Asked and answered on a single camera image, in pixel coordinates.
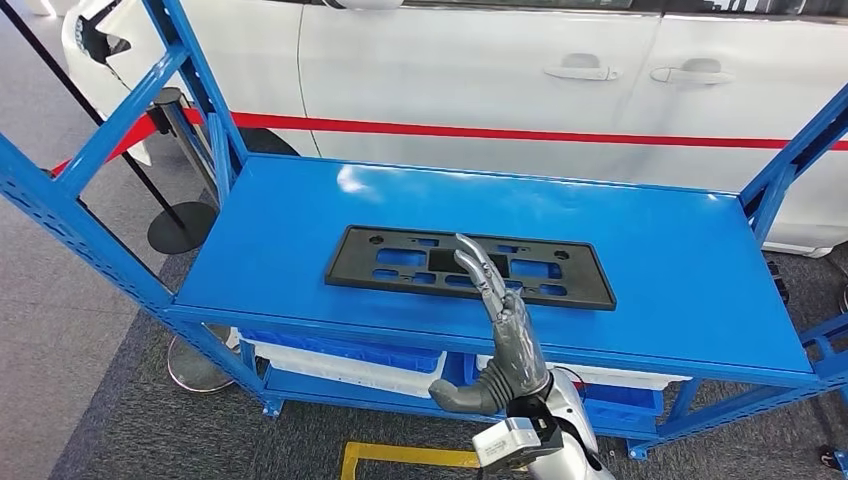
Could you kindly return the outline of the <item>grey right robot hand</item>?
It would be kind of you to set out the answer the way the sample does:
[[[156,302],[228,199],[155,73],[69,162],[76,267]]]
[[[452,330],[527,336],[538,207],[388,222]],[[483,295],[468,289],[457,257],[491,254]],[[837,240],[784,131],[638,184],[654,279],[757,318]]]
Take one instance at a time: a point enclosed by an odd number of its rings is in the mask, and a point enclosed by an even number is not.
[[[542,349],[518,290],[510,289],[486,251],[457,233],[454,260],[479,291],[492,326],[495,351],[477,380],[457,387],[445,379],[429,387],[431,398],[445,411],[493,415],[519,397],[544,389],[549,381]]]

